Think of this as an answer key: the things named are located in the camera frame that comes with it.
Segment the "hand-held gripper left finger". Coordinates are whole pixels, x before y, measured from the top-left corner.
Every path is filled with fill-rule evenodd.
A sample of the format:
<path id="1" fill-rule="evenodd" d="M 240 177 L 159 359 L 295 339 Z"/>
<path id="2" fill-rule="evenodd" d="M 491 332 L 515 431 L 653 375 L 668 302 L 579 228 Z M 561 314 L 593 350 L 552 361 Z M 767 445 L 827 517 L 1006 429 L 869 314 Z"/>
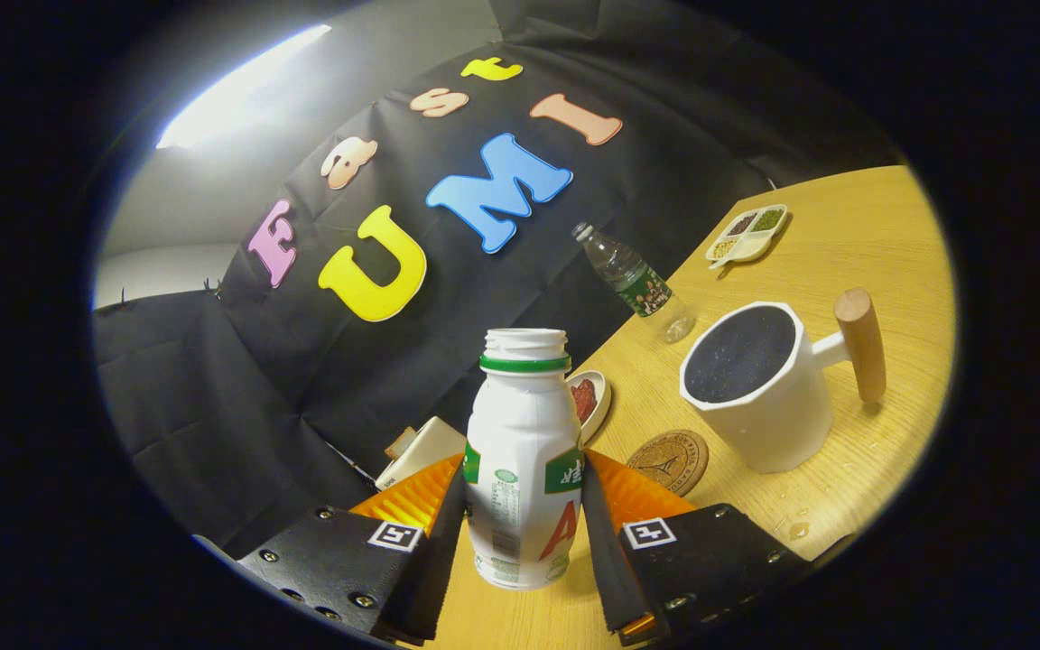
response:
<path id="1" fill-rule="evenodd" d="M 357 506 L 317 506 L 236 567 L 332 626 L 428 642 L 465 517 L 462 465 L 449 456 Z"/>

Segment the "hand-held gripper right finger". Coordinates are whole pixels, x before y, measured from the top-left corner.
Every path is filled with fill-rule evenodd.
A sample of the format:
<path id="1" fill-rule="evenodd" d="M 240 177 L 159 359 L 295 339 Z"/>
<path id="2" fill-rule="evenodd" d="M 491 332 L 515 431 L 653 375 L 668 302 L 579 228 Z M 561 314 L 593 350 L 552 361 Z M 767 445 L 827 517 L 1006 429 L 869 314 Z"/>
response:
<path id="1" fill-rule="evenodd" d="M 584 453 L 582 498 L 604 620 L 624 646 L 709 632 L 810 569 L 737 506 L 690 505 L 601 452 Z"/>

